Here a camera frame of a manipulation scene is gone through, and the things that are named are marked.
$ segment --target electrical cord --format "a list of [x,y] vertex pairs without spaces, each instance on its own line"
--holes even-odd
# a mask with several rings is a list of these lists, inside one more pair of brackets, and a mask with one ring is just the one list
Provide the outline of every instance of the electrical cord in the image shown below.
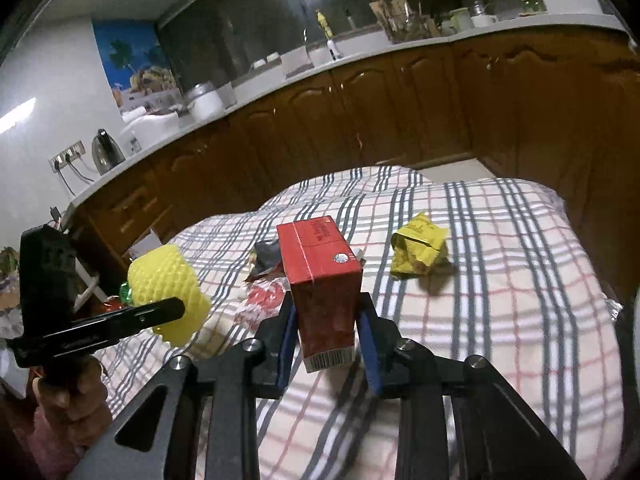
[[74,193],[74,190],[71,189],[71,186],[69,186],[68,182],[66,181],[65,176],[62,174],[62,171],[60,171],[60,163],[56,160],[53,162],[53,167],[56,169],[56,171],[58,172],[59,176],[62,177],[62,182],[65,183],[66,188],[69,190],[69,192],[73,195],[76,196],[76,194]]
[[87,181],[89,181],[89,182],[95,182],[95,180],[94,180],[94,179],[89,178],[88,176],[84,176],[82,173],[80,173],[80,172],[78,171],[78,168],[76,168],[76,167],[74,166],[74,164],[71,162],[71,156],[70,156],[68,153],[65,155],[65,160],[66,160],[66,163],[67,163],[68,165],[70,165],[70,166],[71,166],[71,168],[72,168],[72,169],[73,169],[73,170],[78,174],[78,176],[79,176],[80,178],[84,178],[85,180],[87,180]]

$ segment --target yellow foam net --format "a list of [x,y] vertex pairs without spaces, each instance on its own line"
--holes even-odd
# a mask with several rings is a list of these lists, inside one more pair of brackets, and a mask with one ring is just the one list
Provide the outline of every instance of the yellow foam net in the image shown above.
[[172,346],[183,346],[202,328],[210,309],[209,299],[201,293],[196,273],[173,244],[158,247],[134,260],[127,281],[135,306],[179,298],[184,316],[155,326],[154,332]]

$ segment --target blue gripper pad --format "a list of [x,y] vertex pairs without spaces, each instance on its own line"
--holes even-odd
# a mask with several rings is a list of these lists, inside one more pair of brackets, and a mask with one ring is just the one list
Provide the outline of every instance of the blue gripper pad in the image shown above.
[[382,378],[380,377],[380,362],[378,360],[378,349],[371,331],[371,323],[367,315],[367,309],[363,308],[356,318],[358,327],[358,337],[360,338],[360,352],[364,361],[364,371],[367,377],[369,388],[376,396],[382,394]]
[[289,384],[291,365],[293,363],[293,354],[296,350],[297,340],[298,314],[296,313],[296,306],[291,303],[291,310],[289,311],[287,327],[284,332],[284,338],[282,339],[282,346],[280,347],[280,356],[278,359],[278,378],[276,380],[276,386],[281,391],[284,391]]

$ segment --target screw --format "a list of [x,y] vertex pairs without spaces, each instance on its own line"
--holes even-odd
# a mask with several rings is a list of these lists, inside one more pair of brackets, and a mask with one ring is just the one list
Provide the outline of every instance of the screw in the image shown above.
[[169,361],[169,366],[174,370],[183,370],[191,364],[191,359],[186,355],[177,355]]
[[245,339],[242,342],[242,349],[245,352],[257,352],[262,348],[262,341],[259,339]]
[[484,368],[486,366],[486,359],[481,355],[471,355],[467,360],[472,368]]
[[403,352],[410,352],[415,348],[415,341],[413,339],[401,337],[396,342],[396,348],[398,348],[398,350],[402,350]]

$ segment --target barcode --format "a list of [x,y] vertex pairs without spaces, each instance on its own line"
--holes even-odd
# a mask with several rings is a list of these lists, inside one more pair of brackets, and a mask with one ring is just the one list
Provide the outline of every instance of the barcode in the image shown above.
[[355,347],[337,348],[335,350],[327,350],[305,358],[306,373],[325,370],[334,366],[342,366],[353,362],[355,357]]

